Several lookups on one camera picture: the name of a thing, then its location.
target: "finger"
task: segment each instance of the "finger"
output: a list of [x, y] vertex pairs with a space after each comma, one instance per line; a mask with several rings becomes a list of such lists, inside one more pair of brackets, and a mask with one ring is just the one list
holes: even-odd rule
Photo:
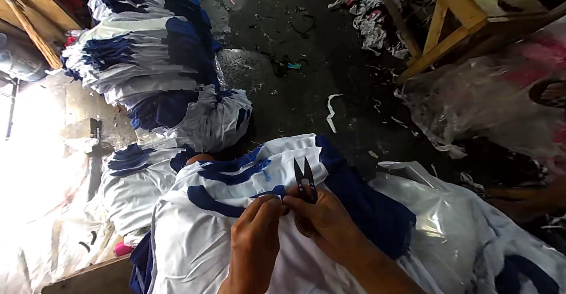
[[312, 231], [308, 230], [303, 222], [304, 220], [302, 220], [301, 218], [295, 218], [295, 226], [297, 227], [297, 230], [299, 230], [299, 233], [310, 239], [310, 237], [312, 236]]
[[255, 231], [266, 231], [269, 224], [282, 214], [281, 200], [278, 198], [272, 198], [269, 201], [264, 202], [252, 220], [251, 224]]
[[273, 198], [275, 198], [275, 195], [272, 194], [268, 194], [265, 196], [260, 196], [259, 198], [256, 198], [256, 200], [254, 200], [249, 206], [248, 208], [246, 208], [244, 210], [244, 212], [242, 213], [242, 215], [240, 216], [240, 220], [246, 220], [248, 222], [253, 221], [253, 219], [255, 218], [256, 214], [258, 213], [259, 209], [261, 208], [262, 204], [265, 204], [266, 202], [268, 202], [269, 200], [272, 200]]
[[285, 192], [289, 196], [299, 197], [299, 186], [293, 186], [291, 188], [285, 189]]
[[303, 217], [309, 218], [309, 214], [311, 213], [310, 207], [314, 207], [314, 204], [308, 204], [307, 202], [303, 201], [302, 199], [296, 198], [294, 196], [285, 196], [283, 197], [283, 204], [287, 207], [291, 208], [291, 210], [295, 211], [296, 213], [300, 214]]

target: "black scissors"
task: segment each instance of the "black scissors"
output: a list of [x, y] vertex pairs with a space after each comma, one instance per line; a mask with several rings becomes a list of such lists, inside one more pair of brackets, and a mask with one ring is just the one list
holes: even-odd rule
[[299, 198], [309, 204], [316, 204], [318, 196], [316, 195], [315, 180], [312, 177], [312, 170], [310, 164], [308, 164], [307, 157], [305, 156], [305, 174], [301, 171], [297, 159], [295, 161], [295, 179], [297, 185], [299, 186]]

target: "fabric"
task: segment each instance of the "fabric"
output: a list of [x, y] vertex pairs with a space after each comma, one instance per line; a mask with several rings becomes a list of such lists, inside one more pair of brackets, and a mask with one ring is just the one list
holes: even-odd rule
[[[216, 293], [228, 273], [231, 225], [253, 197], [266, 191], [283, 194], [296, 184], [293, 160], [304, 157], [315, 184], [342, 195], [346, 210], [374, 244], [394, 259], [405, 253], [415, 222], [407, 208], [364, 184], [336, 149], [315, 134], [280, 138], [233, 161], [194, 163], [179, 171], [152, 218], [148, 292]], [[350, 196], [344, 196], [345, 189], [352, 191]], [[293, 214], [280, 219], [279, 241], [268, 293], [364, 293], [347, 270], [297, 231]]]
[[[134, 129], [190, 137], [206, 152], [245, 134], [251, 102], [218, 80], [221, 45], [199, 0], [89, 0], [88, 6], [100, 23], [63, 50], [67, 75], [107, 103], [125, 106]], [[145, 168], [151, 165], [121, 166], [114, 174]]]
[[370, 185], [417, 216], [410, 252], [444, 293], [557, 293], [566, 257], [475, 193], [431, 176], [416, 161], [379, 163]]
[[246, 133], [251, 120], [252, 103], [244, 90], [216, 91], [209, 85], [200, 88], [198, 99], [191, 98], [191, 101], [194, 102], [188, 102], [184, 113], [174, 112], [176, 105], [167, 106], [168, 102], [158, 102], [157, 109], [148, 110], [156, 112], [154, 119], [151, 113], [145, 114], [146, 120], [132, 114], [132, 126], [151, 129], [165, 137], [200, 139], [204, 151], [211, 153], [234, 145]]
[[180, 164], [202, 151], [188, 138], [133, 143], [104, 165], [101, 188], [110, 220], [121, 236], [148, 227], [158, 197], [175, 182]]

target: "concrete floor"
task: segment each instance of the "concrete floor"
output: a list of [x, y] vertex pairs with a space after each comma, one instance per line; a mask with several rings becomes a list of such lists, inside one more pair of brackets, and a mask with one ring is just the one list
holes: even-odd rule
[[[362, 39], [348, 10], [328, 11], [335, 0], [200, 1], [225, 48], [218, 57], [228, 85], [246, 90], [254, 104], [248, 133], [218, 159], [235, 158], [273, 138], [314, 132], [338, 146], [366, 180], [379, 170], [377, 162], [385, 160], [417, 160], [432, 174], [434, 165], [439, 177], [455, 183], [460, 171], [481, 171], [435, 150], [423, 134], [414, 135], [420, 131], [409, 110], [393, 96], [391, 69], [401, 73], [403, 62], [387, 52], [376, 57], [361, 50]], [[308, 37], [292, 28], [311, 26], [313, 18], [305, 14], [316, 21]], [[300, 62], [300, 70], [277, 77], [266, 53], [278, 61], [285, 56], [291, 62], [306, 61]], [[336, 134], [326, 121], [332, 94], [343, 94], [332, 100]]]

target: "clear plastic bag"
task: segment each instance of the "clear plastic bag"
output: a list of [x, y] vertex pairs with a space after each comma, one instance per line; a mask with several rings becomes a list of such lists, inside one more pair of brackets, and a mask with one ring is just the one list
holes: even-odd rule
[[529, 98], [535, 82], [566, 77], [566, 24], [551, 24], [492, 56], [445, 65], [407, 80], [415, 124], [439, 150], [463, 157], [455, 139], [479, 135], [532, 158], [563, 156], [563, 110]]
[[566, 257], [470, 190], [439, 180], [416, 161], [379, 165], [403, 177], [378, 173], [370, 186], [417, 216], [410, 252], [444, 293], [496, 293], [495, 277], [510, 254], [532, 261], [566, 288]]

